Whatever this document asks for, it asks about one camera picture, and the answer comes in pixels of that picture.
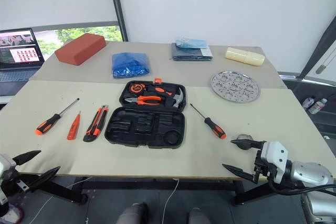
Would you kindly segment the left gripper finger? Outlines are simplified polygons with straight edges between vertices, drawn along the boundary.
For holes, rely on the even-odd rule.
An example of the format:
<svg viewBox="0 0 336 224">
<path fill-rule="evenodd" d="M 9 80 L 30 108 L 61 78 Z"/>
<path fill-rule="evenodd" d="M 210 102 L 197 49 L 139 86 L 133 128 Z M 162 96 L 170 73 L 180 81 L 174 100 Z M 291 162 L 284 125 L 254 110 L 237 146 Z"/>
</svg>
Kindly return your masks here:
<svg viewBox="0 0 336 224">
<path fill-rule="evenodd" d="M 23 165 L 23 164 L 29 162 L 30 160 L 32 160 L 39 153 L 41 153 L 41 150 L 34 150 L 34 151 L 29 151 L 27 153 L 20 154 L 16 157 L 12 158 L 13 164 L 14 164 L 14 166 Z"/>
<path fill-rule="evenodd" d="M 41 175 L 32 175 L 32 178 L 28 182 L 29 189 L 35 190 L 38 189 L 39 186 L 45 184 L 46 182 L 50 181 L 54 178 L 57 172 L 60 170 L 60 166 L 52 168 Z"/>
</svg>

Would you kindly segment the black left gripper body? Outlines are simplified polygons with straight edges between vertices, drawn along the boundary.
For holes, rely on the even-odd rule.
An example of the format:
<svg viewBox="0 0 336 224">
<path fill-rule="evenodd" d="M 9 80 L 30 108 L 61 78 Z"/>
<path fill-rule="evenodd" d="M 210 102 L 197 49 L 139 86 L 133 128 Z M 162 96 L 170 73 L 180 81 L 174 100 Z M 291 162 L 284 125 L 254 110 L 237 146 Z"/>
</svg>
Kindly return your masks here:
<svg viewBox="0 0 336 224">
<path fill-rule="evenodd" d="M 22 192 L 30 192 L 31 183 L 35 179 L 35 175 L 21 174 L 17 170 L 9 172 L 7 183 L 7 195 L 15 195 Z"/>
</svg>

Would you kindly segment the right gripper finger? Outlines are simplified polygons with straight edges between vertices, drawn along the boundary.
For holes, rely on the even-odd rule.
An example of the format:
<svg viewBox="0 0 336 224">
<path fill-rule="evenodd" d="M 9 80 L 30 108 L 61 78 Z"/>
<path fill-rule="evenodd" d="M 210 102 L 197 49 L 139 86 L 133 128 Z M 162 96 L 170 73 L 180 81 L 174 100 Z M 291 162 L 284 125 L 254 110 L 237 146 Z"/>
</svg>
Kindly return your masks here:
<svg viewBox="0 0 336 224">
<path fill-rule="evenodd" d="M 234 175 L 243 178 L 245 180 L 248 180 L 253 183 L 258 183 L 259 181 L 259 176 L 256 174 L 249 174 L 245 171 L 243 171 L 241 168 L 232 166 L 232 165 L 227 165 L 227 164 L 222 164 L 224 168 L 226 168 L 229 172 L 233 173 Z"/>
<path fill-rule="evenodd" d="M 237 145 L 242 150 L 249 150 L 250 148 L 256 148 L 261 150 L 265 141 L 254 141 L 246 138 L 231 140 L 231 143 Z"/>
</svg>

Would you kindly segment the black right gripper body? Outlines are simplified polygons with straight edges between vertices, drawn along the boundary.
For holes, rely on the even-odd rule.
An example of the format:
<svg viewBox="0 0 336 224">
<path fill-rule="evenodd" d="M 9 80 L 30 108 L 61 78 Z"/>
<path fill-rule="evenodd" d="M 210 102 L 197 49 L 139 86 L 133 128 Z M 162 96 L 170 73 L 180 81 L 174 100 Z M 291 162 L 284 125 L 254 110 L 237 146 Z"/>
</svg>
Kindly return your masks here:
<svg viewBox="0 0 336 224">
<path fill-rule="evenodd" d="M 268 161 L 264 161 L 261 158 L 261 150 L 257 151 L 256 158 L 255 158 L 255 167 L 254 167 L 254 178 L 253 183 L 258 183 L 259 176 L 262 174 L 266 176 L 268 180 L 273 180 L 276 176 L 276 166 Z"/>
</svg>

